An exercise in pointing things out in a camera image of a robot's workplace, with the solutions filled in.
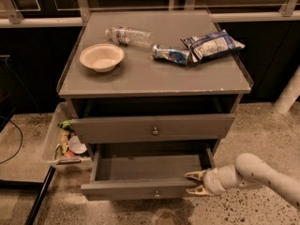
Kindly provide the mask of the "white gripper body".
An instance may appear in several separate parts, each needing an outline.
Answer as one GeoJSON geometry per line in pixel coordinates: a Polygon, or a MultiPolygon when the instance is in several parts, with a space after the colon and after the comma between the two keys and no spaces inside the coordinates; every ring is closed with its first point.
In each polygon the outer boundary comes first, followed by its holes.
{"type": "Polygon", "coordinates": [[[203,177],[203,186],[211,195],[220,195],[236,188],[238,182],[239,175],[233,165],[208,169],[203,177]]]}

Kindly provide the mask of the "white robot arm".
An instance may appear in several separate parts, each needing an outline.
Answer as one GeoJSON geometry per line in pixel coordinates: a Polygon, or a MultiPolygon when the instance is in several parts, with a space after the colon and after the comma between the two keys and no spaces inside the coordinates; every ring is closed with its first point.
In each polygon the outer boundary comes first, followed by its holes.
{"type": "Polygon", "coordinates": [[[196,196],[216,196],[230,189],[254,189],[266,186],[282,199],[300,210],[300,182],[277,172],[261,158],[243,153],[236,157],[234,164],[188,172],[186,179],[202,182],[187,193],[196,196]]]}

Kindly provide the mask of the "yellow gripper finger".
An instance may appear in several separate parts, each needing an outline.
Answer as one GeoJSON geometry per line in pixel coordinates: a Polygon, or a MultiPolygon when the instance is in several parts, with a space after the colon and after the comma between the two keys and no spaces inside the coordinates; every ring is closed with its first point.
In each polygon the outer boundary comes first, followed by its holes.
{"type": "Polygon", "coordinates": [[[185,174],[186,179],[202,181],[206,171],[187,172],[185,174]]]}
{"type": "Polygon", "coordinates": [[[209,196],[210,195],[210,192],[203,185],[200,185],[195,188],[187,188],[186,192],[188,194],[196,195],[196,196],[209,196]]]}

